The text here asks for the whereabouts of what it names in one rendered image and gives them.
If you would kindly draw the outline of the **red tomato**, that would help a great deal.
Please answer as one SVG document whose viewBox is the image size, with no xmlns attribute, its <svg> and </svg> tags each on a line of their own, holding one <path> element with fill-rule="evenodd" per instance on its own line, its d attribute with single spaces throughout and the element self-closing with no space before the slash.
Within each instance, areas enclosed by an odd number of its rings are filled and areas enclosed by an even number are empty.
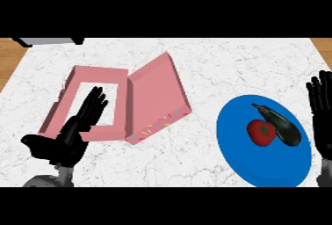
<svg viewBox="0 0 332 225">
<path fill-rule="evenodd" d="M 274 139 L 275 131 L 273 125 L 264 120 L 252 120 L 246 126 L 246 132 L 252 143 L 259 147 L 267 147 Z"/>
</svg>

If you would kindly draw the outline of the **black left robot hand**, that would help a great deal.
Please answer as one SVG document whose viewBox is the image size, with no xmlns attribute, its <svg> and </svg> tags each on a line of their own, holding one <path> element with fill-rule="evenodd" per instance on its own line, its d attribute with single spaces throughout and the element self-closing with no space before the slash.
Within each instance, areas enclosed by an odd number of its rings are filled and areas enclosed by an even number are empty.
<svg viewBox="0 0 332 225">
<path fill-rule="evenodd" d="M 28 146 L 33 158 L 48 160 L 53 165 L 73 167 L 88 146 L 79 133 L 91 131 L 106 105 L 107 100 L 101 93 L 101 87 L 93 87 L 79 111 L 69 117 L 57 137 L 51 139 L 36 134 L 26 134 L 22 137 L 20 142 Z"/>
</svg>

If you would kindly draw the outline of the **grey appliance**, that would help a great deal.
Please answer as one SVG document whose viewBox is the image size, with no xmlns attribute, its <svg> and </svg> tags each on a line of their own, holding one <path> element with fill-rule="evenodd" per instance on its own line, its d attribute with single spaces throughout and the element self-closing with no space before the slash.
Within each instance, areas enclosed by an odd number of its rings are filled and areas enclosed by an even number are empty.
<svg viewBox="0 0 332 225">
<path fill-rule="evenodd" d="M 73 43 L 81 45 L 84 42 L 82 38 L 13 38 L 13 41 L 22 47 L 32 47 L 33 45 L 63 44 Z"/>
</svg>

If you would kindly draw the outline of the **dark eggplant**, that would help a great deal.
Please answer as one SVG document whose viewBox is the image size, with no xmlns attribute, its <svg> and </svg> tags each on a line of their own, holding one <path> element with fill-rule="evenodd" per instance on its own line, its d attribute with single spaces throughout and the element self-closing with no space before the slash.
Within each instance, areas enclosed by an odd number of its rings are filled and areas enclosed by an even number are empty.
<svg viewBox="0 0 332 225">
<path fill-rule="evenodd" d="M 252 106 L 256 108 L 265 121 L 273 125 L 275 135 L 283 144 L 289 147 L 296 147 L 301 143 L 301 133 L 295 124 L 268 106 L 256 104 L 252 104 Z"/>
</svg>

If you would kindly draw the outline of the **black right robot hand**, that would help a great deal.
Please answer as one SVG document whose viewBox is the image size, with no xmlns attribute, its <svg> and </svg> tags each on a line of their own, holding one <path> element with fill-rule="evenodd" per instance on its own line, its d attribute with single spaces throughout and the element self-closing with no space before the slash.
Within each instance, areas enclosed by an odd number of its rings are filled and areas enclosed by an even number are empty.
<svg viewBox="0 0 332 225">
<path fill-rule="evenodd" d="M 320 70 L 305 88 L 312 113 L 315 149 L 321 157 L 332 161 L 332 72 Z"/>
</svg>

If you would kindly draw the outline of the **pink cardboard box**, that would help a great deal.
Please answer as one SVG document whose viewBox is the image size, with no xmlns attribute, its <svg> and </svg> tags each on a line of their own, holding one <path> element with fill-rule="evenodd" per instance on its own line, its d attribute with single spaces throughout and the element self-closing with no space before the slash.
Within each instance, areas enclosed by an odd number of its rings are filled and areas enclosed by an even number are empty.
<svg viewBox="0 0 332 225">
<path fill-rule="evenodd" d="M 87 142 L 123 140 L 135 144 L 191 113 L 169 54 L 160 54 L 134 73 L 125 69 L 75 66 L 38 130 L 48 138 L 59 134 L 82 83 L 118 86 L 113 121 L 79 134 Z"/>
</svg>

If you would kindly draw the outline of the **blue plate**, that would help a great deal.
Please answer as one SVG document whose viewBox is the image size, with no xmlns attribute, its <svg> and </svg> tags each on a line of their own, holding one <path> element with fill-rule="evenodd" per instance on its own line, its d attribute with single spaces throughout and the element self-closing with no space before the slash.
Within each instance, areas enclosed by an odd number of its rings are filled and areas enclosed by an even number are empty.
<svg viewBox="0 0 332 225">
<path fill-rule="evenodd" d="M 268 106 L 293 123 L 301 133 L 296 147 L 286 146 L 278 138 L 267 147 L 252 143 L 246 126 L 252 120 L 262 120 L 252 104 Z M 295 187 L 302 183 L 311 167 L 305 130 L 292 113 L 270 98 L 242 95 L 228 101 L 216 119 L 216 140 L 225 161 L 247 183 L 259 187 Z"/>
</svg>

